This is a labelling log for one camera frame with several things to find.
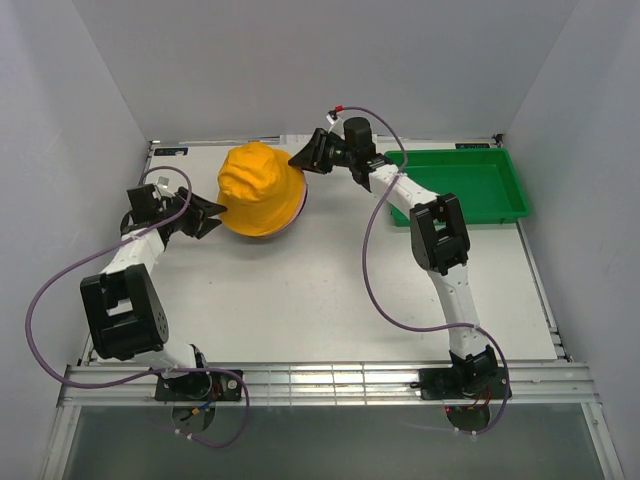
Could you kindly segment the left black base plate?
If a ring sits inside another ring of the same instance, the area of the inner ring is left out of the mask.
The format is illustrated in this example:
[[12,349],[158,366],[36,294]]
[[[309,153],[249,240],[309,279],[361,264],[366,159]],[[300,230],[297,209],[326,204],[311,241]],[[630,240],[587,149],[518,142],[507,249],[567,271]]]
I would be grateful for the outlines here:
[[187,373],[173,378],[159,377],[154,399],[163,402],[206,402],[209,400],[233,402],[242,396],[238,378],[242,370],[230,373]]

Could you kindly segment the yellow bucket hat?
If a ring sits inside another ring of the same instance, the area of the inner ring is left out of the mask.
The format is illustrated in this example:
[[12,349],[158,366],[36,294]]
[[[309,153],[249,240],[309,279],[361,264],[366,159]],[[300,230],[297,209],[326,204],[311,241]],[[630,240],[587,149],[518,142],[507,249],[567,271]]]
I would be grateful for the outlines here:
[[234,147],[218,172],[222,224],[246,237],[268,237],[285,225],[302,199],[306,179],[291,155],[264,143]]

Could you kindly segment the aluminium rail frame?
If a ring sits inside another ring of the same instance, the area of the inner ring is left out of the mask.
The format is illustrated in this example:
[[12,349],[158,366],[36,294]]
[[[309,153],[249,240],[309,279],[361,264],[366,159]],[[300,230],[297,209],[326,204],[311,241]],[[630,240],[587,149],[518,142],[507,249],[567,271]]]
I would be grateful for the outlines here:
[[[244,370],[256,410],[418,407],[421,368],[443,367],[448,341],[388,324],[362,282],[374,202],[347,173],[311,180],[304,217],[271,242],[219,229],[175,237],[152,277],[173,337]],[[470,229],[471,287],[511,371],[483,444],[499,478],[620,479],[624,472],[588,366],[564,351],[520,223]]]

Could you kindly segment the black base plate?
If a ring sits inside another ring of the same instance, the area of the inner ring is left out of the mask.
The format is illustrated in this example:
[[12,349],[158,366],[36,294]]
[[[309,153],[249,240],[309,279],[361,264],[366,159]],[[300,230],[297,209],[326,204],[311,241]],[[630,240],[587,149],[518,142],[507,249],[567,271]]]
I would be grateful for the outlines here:
[[423,368],[418,370],[418,379],[409,387],[417,390],[423,400],[471,400],[488,393],[492,399],[512,397],[506,370],[502,367],[477,379],[464,378],[453,367]]
[[209,400],[233,402],[242,396],[238,378],[242,370],[230,373],[187,373],[173,378],[159,377],[154,399],[163,402],[206,402]]

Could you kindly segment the green plastic tray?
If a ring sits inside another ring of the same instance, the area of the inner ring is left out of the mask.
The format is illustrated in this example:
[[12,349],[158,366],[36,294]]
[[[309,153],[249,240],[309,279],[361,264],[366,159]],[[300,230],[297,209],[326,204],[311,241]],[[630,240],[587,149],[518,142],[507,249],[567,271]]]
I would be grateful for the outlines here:
[[458,197],[469,225],[512,224],[530,207],[507,150],[410,150],[405,172],[420,186]]

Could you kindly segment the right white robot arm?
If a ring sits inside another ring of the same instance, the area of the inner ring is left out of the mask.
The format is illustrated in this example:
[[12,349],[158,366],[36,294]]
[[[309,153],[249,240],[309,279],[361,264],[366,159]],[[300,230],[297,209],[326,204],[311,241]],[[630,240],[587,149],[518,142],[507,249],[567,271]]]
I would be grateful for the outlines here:
[[354,181],[401,211],[409,220],[411,252],[431,279],[445,324],[414,327],[414,332],[449,332],[450,384],[464,397],[481,393],[498,370],[488,336],[481,331],[468,278],[470,238],[458,198],[436,194],[410,179],[401,167],[377,151],[370,123],[346,120],[343,134],[318,128],[289,164],[307,172],[328,174],[349,169]]

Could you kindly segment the pink bucket hat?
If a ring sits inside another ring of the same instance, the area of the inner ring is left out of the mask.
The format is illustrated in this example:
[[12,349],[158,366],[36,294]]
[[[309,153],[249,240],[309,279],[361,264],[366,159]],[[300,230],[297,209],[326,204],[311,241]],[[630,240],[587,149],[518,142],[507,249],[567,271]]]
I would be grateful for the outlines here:
[[302,212],[303,212],[303,210],[304,210],[304,208],[306,206],[307,199],[308,199],[308,183],[305,183],[303,196],[302,196],[302,199],[300,200],[300,202],[299,202],[299,204],[298,204],[298,206],[296,208],[295,213],[292,215],[292,217],[289,219],[289,221],[285,225],[283,225],[279,229],[275,230],[274,232],[270,233],[268,235],[268,237],[277,237],[277,236],[283,234],[291,226],[293,226],[295,224],[295,222],[297,221],[297,219],[302,214]]

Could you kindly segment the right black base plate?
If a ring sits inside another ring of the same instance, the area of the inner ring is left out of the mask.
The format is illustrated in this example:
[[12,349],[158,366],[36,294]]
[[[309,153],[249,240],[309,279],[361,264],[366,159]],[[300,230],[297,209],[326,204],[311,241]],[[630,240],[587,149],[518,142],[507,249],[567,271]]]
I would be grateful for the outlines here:
[[502,367],[477,379],[464,378],[453,367],[423,368],[418,370],[418,379],[409,387],[417,390],[423,400],[471,400],[488,393],[492,399],[512,397],[506,370]]

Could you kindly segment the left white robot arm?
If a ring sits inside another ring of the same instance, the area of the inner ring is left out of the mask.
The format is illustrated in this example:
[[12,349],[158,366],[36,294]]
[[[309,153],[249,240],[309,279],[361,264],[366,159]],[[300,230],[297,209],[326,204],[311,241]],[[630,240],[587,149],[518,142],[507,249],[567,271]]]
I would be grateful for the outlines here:
[[184,187],[166,195],[145,184],[127,195],[130,210],[120,226],[127,244],[100,273],[80,283],[94,349],[104,360],[134,360],[154,370],[179,397],[205,398],[213,379],[204,369],[204,354],[170,334],[151,272],[173,234],[201,239],[221,224],[218,216],[226,208]]

